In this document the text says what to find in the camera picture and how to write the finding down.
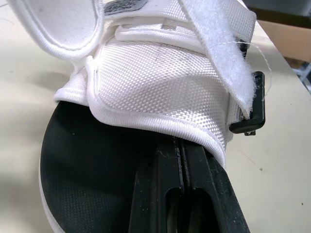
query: textured black surface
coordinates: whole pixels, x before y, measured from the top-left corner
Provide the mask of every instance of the textured black surface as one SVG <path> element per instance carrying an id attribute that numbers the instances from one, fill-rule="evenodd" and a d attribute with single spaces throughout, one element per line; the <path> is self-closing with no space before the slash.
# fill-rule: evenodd
<path id="1" fill-rule="evenodd" d="M 41 153 L 41 182 L 66 233 L 126 233 L 136 170 L 156 152 L 156 133 L 98 122 L 89 108 L 60 102 Z"/>

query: white velcro strap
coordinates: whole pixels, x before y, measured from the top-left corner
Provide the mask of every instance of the white velcro strap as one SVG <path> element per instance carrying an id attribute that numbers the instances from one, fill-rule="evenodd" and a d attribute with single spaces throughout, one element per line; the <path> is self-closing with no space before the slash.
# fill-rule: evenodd
<path id="1" fill-rule="evenodd" d="M 53 56 L 88 55 L 104 31 L 102 0 L 8 0 L 37 44 Z"/>
<path id="2" fill-rule="evenodd" d="M 256 86 L 250 67 L 234 44 L 235 38 L 220 1 L 198 0 L 196 4 L 193 4 L 193 0 L 178 1 L 226 89 L 244 117 L 249 119 Z M 230 6 L 234 12 L 236 5 Z"/>

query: woven nylon fabric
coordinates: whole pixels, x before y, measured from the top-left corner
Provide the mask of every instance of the woven nylon fabric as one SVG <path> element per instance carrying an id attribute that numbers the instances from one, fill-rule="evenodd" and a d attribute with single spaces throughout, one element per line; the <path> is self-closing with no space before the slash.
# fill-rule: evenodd
<path id="1" fill-rule="evenodd" d="M 83 106 L 88 106 L 86 98 L 87 72 L 83 68 L 76 74 L 72 74 L 66 85 L 60 88 L 54 95 L 54 101 L 68 101 Z"/>
<path id="2" fill-rule="evenodd" d="M 203 54 L 112 39 L 95 62 L 87 99 L 99 121 L 197 142 L 225 165 L 229 94 Z"/>

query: black plastic buckle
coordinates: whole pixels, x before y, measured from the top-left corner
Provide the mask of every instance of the black plastic buckle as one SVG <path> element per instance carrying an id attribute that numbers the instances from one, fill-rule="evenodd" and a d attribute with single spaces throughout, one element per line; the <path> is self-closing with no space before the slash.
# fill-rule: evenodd
<path id="1" fill-rule="evenodd" d="M 256 71 L 253 75 L 255 76 L 257 90 L 253 100 L 253 111 L 250 114 L 250 119 L 231 124 L 229 127 L 231 132 L 244 133 L 245 136 L 256 135 L 256 130 L 260 129 L 266 122 L 264 73 Z"/>

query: white orthopedic boot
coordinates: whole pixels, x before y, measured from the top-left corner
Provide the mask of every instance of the white orthopedic boot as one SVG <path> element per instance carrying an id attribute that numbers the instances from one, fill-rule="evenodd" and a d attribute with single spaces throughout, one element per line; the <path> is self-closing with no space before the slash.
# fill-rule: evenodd
<path id="1" fill-rule="evenodd" d="M 235 43 L 251 41 L 253 12 L 236 0 L 10 2 L 42 49 L 75 65 L 55 101 L 201 144 L 225 166 L 228 126 L 249 118 L 256 89 Z"/>

